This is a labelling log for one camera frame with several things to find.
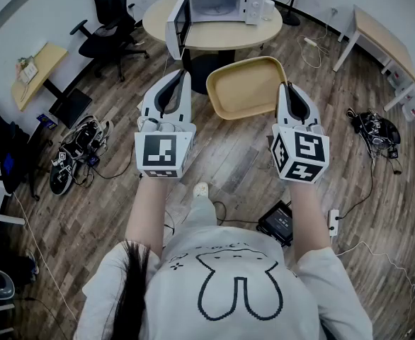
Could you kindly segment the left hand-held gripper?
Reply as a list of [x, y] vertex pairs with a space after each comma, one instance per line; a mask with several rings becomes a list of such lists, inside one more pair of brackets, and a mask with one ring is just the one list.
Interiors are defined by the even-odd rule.
[[183, 176], [196, 134], [196, 126], [185, 123], [191, 121], [191, 83], [190, 73], [177, 69], [144, 95], [135, 133], [137, 170], [143, 177]]

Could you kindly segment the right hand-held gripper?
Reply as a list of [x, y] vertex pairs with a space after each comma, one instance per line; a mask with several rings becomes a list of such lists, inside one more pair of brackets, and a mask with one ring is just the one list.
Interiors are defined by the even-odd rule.
[[279, 124], [320, 124], [318, 107], [297, 85], [281, 83], [271, 154], [280, 179], [315, 183], [329, 166], [329, 137]]

